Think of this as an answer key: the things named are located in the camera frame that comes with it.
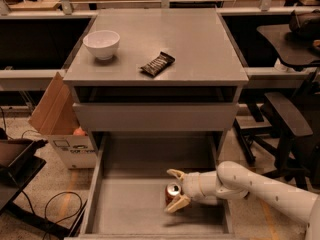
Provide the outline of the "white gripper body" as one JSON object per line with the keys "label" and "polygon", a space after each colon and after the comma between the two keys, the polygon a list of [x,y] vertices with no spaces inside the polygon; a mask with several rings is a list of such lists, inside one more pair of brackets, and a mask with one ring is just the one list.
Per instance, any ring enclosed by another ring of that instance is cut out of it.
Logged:
{"label": "white gripper body", "polygon": [[215,195],[216,182],[215,171],[187,173],[182,180],[182,190],[189,198],[201,200]]}

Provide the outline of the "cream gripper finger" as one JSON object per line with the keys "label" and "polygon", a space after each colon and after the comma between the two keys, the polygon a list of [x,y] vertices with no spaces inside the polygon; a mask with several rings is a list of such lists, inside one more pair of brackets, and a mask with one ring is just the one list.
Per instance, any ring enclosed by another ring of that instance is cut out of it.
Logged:
{"label": "cream gripper finger", "polygon": [[168,169],[167,173],[173,177],[175,177],[176,179],[178,179],[180,182],[182,182],[184,180],[184,175],[185,173],[181,170],[177,170],[177,169]]}
{"label": "cream gripper finger", "polygon": [[166,206],[166,213],[174,213],[186,206],[191,202],[191,199],[186,195],[179,195],[173,198],[173,200]]}

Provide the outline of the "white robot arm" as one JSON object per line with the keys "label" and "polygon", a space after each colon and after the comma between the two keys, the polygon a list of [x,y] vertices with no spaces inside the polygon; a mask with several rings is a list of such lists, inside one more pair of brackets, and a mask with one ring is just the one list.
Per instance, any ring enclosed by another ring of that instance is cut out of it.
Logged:
{"label": "white robot arm", "polygon": [[232,162],[221,162],[215,171],[185,173],[168,169],[177,179],[178,191],[166,206],[174,213],[192,201],[211,204],[220,199],[240,199],[252,193],[286,216],[304,223],[305,240],[320,240],[320,196],[254,173]]}

